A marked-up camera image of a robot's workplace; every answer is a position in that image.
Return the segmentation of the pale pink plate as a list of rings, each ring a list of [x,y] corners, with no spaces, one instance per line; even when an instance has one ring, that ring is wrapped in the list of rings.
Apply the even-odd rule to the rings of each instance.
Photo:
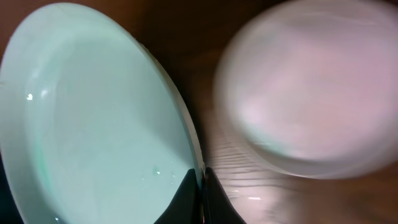
[[[223,129],[256,163],[345,179],[397,160],[397,7],[289,1],[246,23],[215,76]]]

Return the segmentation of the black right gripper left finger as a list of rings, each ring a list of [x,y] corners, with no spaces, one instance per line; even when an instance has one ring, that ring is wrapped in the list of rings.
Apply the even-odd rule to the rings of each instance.
[[[200,224],[200,191],[194,169],[189,169],[172,201],[155,224]]]

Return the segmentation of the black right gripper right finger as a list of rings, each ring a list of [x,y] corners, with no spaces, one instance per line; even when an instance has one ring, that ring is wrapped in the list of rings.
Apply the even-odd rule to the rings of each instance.
[[[232,206],[211,167],[205,169],[203,208],[204,224],[246,224]]]

